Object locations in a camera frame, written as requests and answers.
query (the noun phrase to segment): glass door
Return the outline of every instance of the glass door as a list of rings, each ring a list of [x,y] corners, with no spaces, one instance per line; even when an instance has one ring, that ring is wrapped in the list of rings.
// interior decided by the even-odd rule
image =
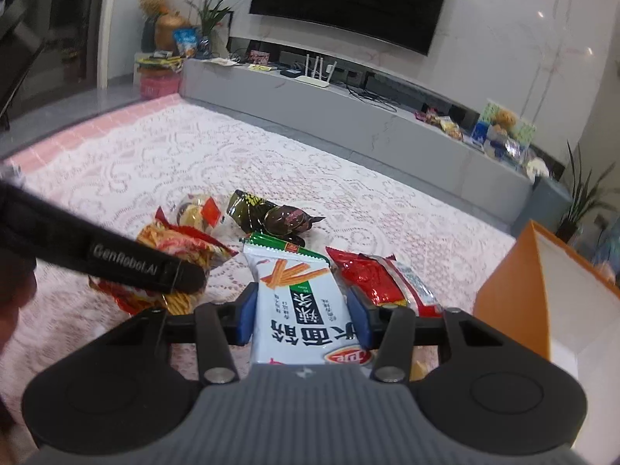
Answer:
[[[11,1],[0,0],[0,9]],[[45,45],[13,99],[11,117],[96,85],[101,0],[21,2],[24,23]]]

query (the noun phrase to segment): pink basket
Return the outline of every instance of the pink basket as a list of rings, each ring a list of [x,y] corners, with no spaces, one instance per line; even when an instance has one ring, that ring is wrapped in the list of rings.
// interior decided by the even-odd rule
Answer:
[[[140,79],[140,95],[143,98],[153,99],[175,94],[179,92],[181,84],[180,75],[171,75],[169,77],[145,77],[142,75]]]

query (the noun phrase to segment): tv stand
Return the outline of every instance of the tv stand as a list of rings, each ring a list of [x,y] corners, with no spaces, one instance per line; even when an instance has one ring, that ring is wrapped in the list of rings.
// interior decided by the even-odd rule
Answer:
[[[330,84],[316,88],[246,66],[188,60],[181,94],[238,110],[367,155],[511,224],[531,192],[525,175],[401,108],[383,110]]]

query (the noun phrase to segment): orange box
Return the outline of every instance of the orange box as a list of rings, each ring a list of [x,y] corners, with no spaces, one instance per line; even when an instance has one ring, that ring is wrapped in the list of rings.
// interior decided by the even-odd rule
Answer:
[[[569,372],[588,414],[573,446],[593,464],[620,456],[620,291],[530,222],[478,291],[474,316]]]

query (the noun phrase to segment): small box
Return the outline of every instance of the small box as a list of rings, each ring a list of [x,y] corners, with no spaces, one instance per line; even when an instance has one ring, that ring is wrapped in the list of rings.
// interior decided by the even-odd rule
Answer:
[[[285,77],[290,77],[291,79],[296,79],[297,77],[300,77],[303,74],[304,74],[303,72],[300,72],[299,70],[293,70],[293,69],[282,70],[280,72],[280,75],[284,75]]]
[[[146,77],[140,79],[140,95],[143,98],[161,98],[179,92],[181,76],[178,74],[167,77]]]

